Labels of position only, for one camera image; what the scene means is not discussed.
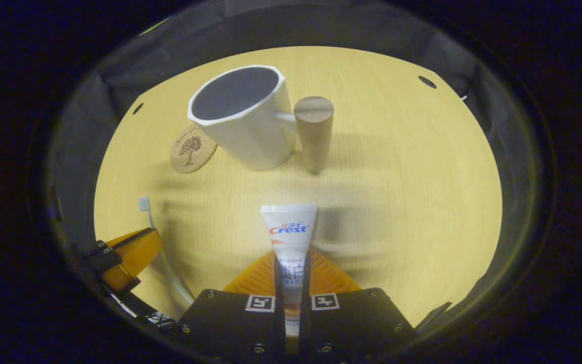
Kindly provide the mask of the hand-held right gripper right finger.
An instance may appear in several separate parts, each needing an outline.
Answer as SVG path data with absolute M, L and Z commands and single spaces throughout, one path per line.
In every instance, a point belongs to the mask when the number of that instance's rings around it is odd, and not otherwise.
M 301 312 L 300 353 L 307 361 L 381 361 L 417 332 L 381 288 L 361 288 L 312 247 Z

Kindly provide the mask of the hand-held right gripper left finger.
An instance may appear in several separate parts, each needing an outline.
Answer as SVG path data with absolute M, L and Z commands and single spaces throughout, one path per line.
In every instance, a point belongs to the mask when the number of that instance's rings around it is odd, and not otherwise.
M 222 290 L 205 289 L 176 326 L 176 343 L 205 361 L 275 361 L 284 352 L 277 260 L 270 251 Z

